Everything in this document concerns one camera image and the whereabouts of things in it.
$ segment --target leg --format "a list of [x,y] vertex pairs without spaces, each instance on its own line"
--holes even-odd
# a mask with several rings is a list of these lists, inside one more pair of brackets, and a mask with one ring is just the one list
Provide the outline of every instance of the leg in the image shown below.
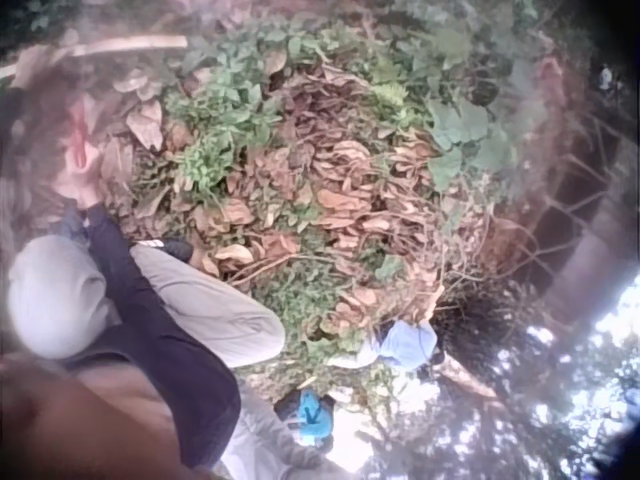
[[271,405],[240,382],[242,410],[222,455],[234,480],[349,480],[315,449],[298,445]]
[[36,238],[9,271],[7,305],[20,341],[47,359],[75,355],[114,321],[106,283],[87,249],[57,235]]
[[258,302],[159,250],[138,245],[131,254],[178,325],[229,367],[267,360],[284,347],[280,320]]

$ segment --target weed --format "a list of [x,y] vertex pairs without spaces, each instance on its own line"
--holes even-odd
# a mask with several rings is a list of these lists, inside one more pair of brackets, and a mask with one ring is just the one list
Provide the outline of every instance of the weed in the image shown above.
[[309,361],[322,362],[336,346],[327,339],[315,339],[317,325],[333,311],[345,284],[332,266],[318,261],[295,261],[278,271],[267,283],[258,285],[254,298],[273,310],[287,331],[287,351]]

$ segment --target black long-sleeve shirt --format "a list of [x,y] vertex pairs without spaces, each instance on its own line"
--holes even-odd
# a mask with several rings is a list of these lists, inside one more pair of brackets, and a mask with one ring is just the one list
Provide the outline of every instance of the black long-sleeve shirt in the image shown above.
[[234,375],[167,313],[104,207],[89,209],[88,219],[91,253],[122,324],[109,327],[67,366],[120,358],[140,368],[171,409],[182,462],[190,468],[213,466],[240,414]]
[[0,176],[13,178],[15,165],[4,159],[11,147],[11,128],[20,117],[24,103],[24,92],[18,88],[9,88],[0,95]]

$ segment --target branch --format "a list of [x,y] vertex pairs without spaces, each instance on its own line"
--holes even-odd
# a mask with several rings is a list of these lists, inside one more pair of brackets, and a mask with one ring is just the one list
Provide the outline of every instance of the branch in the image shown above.
[[[141,35],[137,37],[112,38],[90,45],[76,45],[62,48],[57,54],[70,57],[86,57],[99,53],[131,52],[137,50],[155,49],[185,49],[189,46],[184,35]],[[7,65],[0,68],[0,80],[13,77],[16,74],[16,65]]]

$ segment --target skin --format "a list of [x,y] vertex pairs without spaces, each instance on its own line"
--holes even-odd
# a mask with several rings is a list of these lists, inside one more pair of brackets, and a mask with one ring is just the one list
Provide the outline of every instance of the skin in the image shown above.
[[0,374],[2,468],[12,478],[201,478],[75,379],[29,359],[3,359]]

